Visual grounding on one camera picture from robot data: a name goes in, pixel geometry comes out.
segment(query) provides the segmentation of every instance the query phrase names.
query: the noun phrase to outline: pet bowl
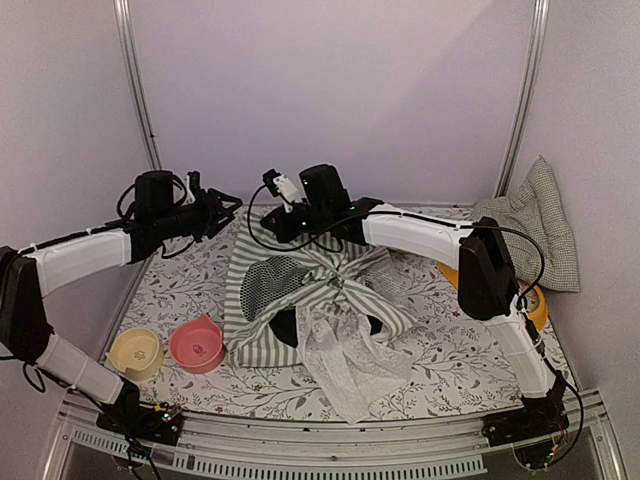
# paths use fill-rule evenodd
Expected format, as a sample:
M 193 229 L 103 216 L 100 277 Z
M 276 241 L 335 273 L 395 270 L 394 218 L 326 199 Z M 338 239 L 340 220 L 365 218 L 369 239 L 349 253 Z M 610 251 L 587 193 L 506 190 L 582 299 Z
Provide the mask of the pet bowl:
M 163 357 L 158 336 L 148 328 L 132 328 L 122 333 L 107 353 L 111 364 L 132 382 L 153 377 Z
M 189 373 L 210 372 L 224 360 L 222 330 L 204 314 L 173 333 L 169 353 Z

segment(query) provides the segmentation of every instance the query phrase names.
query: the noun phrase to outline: pink bowl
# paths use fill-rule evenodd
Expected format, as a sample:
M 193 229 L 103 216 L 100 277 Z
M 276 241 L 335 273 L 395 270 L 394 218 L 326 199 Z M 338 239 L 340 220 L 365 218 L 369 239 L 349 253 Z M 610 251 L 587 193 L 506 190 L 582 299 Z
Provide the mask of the pink bowl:
M 224 360 L 222 330 L 205 313 L 171 335 L 169 353 L 189 373 L 210 372 Z

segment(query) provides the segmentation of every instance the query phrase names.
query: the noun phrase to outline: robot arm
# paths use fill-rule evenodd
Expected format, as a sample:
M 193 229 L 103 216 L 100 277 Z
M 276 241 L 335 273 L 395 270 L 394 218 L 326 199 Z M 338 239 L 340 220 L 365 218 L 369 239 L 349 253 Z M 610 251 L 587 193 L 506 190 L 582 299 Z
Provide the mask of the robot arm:
M 300 174 L 307 200 L 294 203 L 292 182 L 271 170 L 263 181 L 284 205 L 261 220 L 279 242 L 302 233 L 330 231 L 341 240 L 388 247 L 428 257 L 459 271 L 458 303 L 499 342 L 516 374 L 524 408 L 485 417 L 491 444 L 511 443 L 568 426 L 565 383 L 546 365 L 544 342 L 517 305 L 519 286 L 495 220 L 451 221 L 417 215 L 372 198 L 352 202 L 334 167 L 318 165 Z M 282 194 L 285 187 L 287 195 Z
M 165 240 L 212 238 L 233 220 L 239 199 L 201 189 L 197 172 L 189 174 L 187 183 L 171 172 L 147 172 L 136 179 L 135 199 L 119 220 L 21 251 L 0 248 L 0 341 L 16 359 L 100 402 L 132 434 L 147 413 L 139 406 L 138 388 L 57 335 L 42 299 L 93 273 L 142 261 Z M 178 200 L 176 185 L 183 190 Z M 177 435 L 170 437 L 173 442 Z M 154 435 L 150 439 L 162 441 Z

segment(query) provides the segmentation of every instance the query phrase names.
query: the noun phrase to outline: checkered pillow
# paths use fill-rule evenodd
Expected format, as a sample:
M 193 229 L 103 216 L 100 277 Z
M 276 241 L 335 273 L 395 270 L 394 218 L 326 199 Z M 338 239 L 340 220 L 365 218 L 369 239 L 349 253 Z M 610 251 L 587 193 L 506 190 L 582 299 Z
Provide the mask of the checkered pillow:
M 578 255 L 571 227 L 562 210 L 560 192 L 551 166 L 539 157 L 517 192 L 506 197 L 481 200 L 472 218 L 487 216 L 501 226 L 529 234 L 544 252 L 546 266 L 540 284 L 551 290 L 580 291 Z M 505 233 L 516 276 L 532 282 L 538 275 L 537 250 L 522 237 Z

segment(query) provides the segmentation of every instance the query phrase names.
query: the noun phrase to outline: floral tablecloth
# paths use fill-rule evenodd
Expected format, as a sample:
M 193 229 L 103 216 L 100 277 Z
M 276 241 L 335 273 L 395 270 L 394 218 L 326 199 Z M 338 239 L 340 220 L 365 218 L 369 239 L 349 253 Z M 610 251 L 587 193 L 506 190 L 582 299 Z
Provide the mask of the floral tablecloth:
M 461 208 L 415 208 L 428 215 L 464 219 Z M 169 337 L 183 323 L 208 313 L 224 323 L 224 286 L 234 239 L 246 209 L 212 240 L 170 260 L 156 256 L 136 292 L 120 332 L 154 330 L 165 347 L 160 372 L 139 384 L 148 402 L 181 403 L 192 411 L 286 420 L 339 421 L 302 365 L 238 368 L 224 363 L 205 375 L 186 373 L 168 353 Z M 169 252 L 184 245 L 173 242 Z M 476 413 L 517 406 L 518 386 L 498 343 L 480 322 L 459 309 L 456 290 L 433 260 L 392 252 L 409 288 L 418 324 L 393 342 L 415 358 L 411 382 L 372 406 L 372 420 L 399 420 Z M 547 356 L 570 372 L 553 328 L 543 332 Z

